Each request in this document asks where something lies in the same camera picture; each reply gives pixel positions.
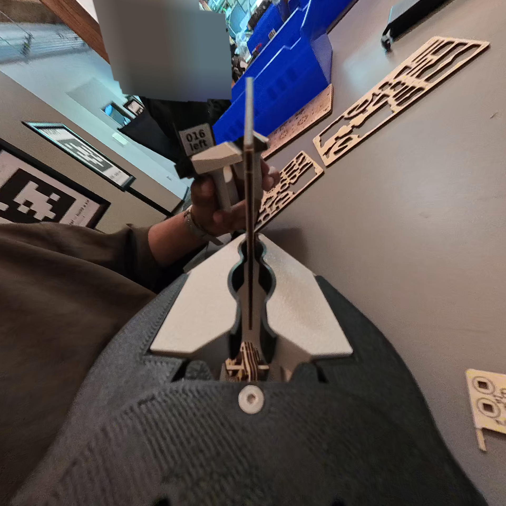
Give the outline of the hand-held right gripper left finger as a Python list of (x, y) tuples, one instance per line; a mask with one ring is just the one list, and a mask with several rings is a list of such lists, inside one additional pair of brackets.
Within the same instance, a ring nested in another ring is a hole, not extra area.
[(194, 267), (154, 338), (154, 355), (203, 361), (220, 372), (238, 353), (242, 334), (245, 234)]

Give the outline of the person's left forearm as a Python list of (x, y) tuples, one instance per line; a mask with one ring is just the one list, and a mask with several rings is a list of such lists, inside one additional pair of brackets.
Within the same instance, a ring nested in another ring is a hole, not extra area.
[(166, 267), (209, 242), (192, 218), (192, 206), (153, 225), (148, 231), (148, 245), (155, 261)]

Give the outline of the grey desk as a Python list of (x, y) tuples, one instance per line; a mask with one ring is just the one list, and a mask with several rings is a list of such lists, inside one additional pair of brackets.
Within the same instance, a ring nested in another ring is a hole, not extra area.
[(273, 156), (321, 164), (316, 136), (432, 36), (490, 48), (331, 167), (264, 233), (390, 340), (446, 444), (505, 505), (505, 436), (481, 452), (465, 371), (505, 373), (505, 1), (451, 1), (394, 42), (396, 1), (358, 1), (329, 33), (332, 115)]

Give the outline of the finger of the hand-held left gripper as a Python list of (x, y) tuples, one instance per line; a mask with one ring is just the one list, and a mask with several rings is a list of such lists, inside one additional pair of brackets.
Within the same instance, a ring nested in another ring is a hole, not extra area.
[(233, 142), (224, 142), (191, 157), (196, 174), (212, 177), (217, 192), (218, 208), (230, 212), (239, 202), (234, 180), (234, 165), (242, 162), (242, 150)]
[[(269, 139), (261, 134), (254, 134), (254, 203), (260, 206), (262, 202), (262, 153), (269, 147)], [(239, 161), (233, 164), (234, 181), (238, 196), (244, 197), (244, 163)]]

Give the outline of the black flat device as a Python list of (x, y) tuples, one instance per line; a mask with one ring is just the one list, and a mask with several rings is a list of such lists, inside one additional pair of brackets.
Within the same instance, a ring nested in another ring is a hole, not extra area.
[(381, 37), (381, 45), (386, 53), (392, 49), (393, 42), (426, 17), (450, 1), (400, 1), (390, 9), (387, 26)]

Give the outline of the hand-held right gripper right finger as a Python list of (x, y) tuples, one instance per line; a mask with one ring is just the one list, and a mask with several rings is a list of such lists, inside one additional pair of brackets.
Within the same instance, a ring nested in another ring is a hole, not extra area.
[(269, 381), (288, 382), (303, 363), (352, 355), (312, 271), (263, 234), (257, 236), (257, 263), (259, 346)]

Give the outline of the long wooden sheet with cutouts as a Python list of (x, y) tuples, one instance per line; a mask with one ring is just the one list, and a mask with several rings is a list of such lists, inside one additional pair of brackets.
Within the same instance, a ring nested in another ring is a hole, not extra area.
[(489, 41), (434, 36), (313, 138), (330, 167), (483, 54)]

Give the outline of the wooden sheet with curvy cutouts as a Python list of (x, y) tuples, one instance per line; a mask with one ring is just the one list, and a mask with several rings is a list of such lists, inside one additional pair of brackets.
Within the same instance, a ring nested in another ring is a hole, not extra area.
[(306, 152), (299, 152), (280, 171), (280, 180), (263, 196), (256, 221), (255, 232), (260, 232), (284, 209), (290, 206), (324, 175), (320, 167)]

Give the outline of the person's olive sweater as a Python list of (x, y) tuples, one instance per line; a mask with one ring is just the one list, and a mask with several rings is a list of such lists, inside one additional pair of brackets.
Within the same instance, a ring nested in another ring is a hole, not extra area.
[(148, 229), (1, 224), (1, 505), (42, 459), (92, 364), (183, 271)]

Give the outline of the small pale wooden sheet fragment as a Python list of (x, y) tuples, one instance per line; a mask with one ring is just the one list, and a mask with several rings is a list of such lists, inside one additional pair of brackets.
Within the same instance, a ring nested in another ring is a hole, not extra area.
[(469, 368), (465, 377), (478, 447), (486, 452), (484, 429), (505, 435), (505, 375)]

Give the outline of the wooden sheet with round holes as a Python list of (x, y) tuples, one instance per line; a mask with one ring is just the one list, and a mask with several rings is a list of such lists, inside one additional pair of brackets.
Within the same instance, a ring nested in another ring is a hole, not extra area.
[(246, 304), (247, 328), (252, 330), (252, 298), (254, 294), (254, 260), (255, 260), (255, 136), (254, 136), (254, 80), (246, 79), (245, 84), (245, 116), (244, 116), (244, 197), (246, 224)]

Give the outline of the wooden sheet with engraved gears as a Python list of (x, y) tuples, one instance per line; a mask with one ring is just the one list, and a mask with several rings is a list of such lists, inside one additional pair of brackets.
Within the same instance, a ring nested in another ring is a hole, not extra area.
[(270, 144), (269, 148), (262, 153), (263, 159), (269, 159), (285, 145), (294, 142), (307, 130), (312, 129), (317, 123), (328, 117), (332, 113), (332, 107), (333, 84), (329, 84), (315, 98), (269, 134)]

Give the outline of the person's left hand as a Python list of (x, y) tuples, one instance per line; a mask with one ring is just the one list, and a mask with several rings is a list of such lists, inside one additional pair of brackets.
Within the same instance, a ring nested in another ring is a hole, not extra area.
[(210, 176), (202, 176), (193, 181), (191, 198), (192, 218), (207, 234), (219, 237), (245, 229), (245, 200), (232, 206), (229, 212), (220, 210), (214, 182)]

